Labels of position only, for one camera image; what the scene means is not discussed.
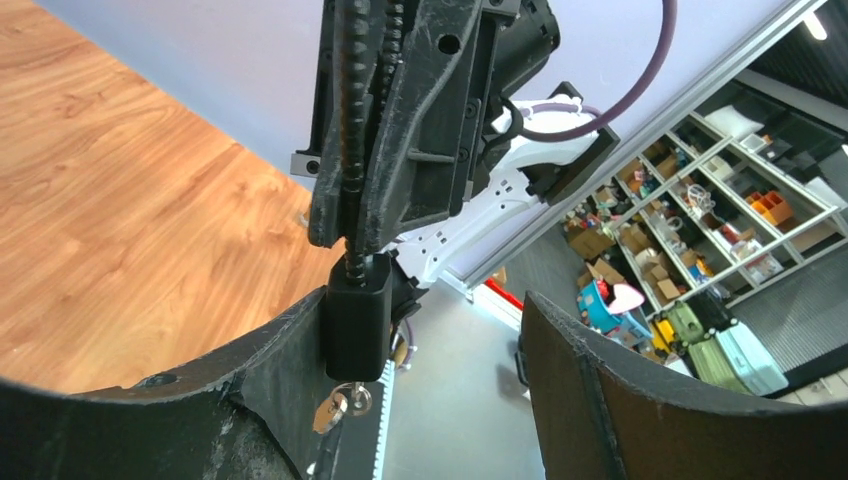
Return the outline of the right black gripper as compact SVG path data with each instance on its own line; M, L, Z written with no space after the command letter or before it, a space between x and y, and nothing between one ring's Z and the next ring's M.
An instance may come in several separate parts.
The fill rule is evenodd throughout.
M547 1L519 1L504 21L500 1L403 1L400 60L375 137L365 195L365 241L382 249L400 234L456 214L480 194L524 126L510 97L560 44ZM313 200L327 152L338 142L336 8L323 1L310 133L289 174L316 179L309 241L332 247Z

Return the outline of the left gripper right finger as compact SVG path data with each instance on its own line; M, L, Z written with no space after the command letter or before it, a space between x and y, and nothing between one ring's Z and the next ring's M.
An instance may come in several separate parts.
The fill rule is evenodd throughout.
M843 479L847 406L716 387L602 335L539 293L521 343L549 479Z

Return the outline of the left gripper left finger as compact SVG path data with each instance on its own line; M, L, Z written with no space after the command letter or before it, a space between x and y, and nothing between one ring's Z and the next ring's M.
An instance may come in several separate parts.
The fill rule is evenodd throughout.
M257 329L130 388L1 384L5 479L340 479L345 417L313 431L326 374L320 288Z

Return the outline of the silver cable lock keys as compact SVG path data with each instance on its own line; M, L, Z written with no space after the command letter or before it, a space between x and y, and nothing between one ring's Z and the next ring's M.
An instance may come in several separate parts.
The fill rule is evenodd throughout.
M372 405L372 394L363 382L339 384L316 409L313 431L320 435L327 434L345 417L367 414Z

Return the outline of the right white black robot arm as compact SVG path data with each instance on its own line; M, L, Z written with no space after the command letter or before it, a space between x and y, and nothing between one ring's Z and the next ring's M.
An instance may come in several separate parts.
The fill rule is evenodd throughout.
M328 1L307 235L345 254L332 285L423 289L510 216L571 193L617 140L561 84L515 92L561 41L546 1Z

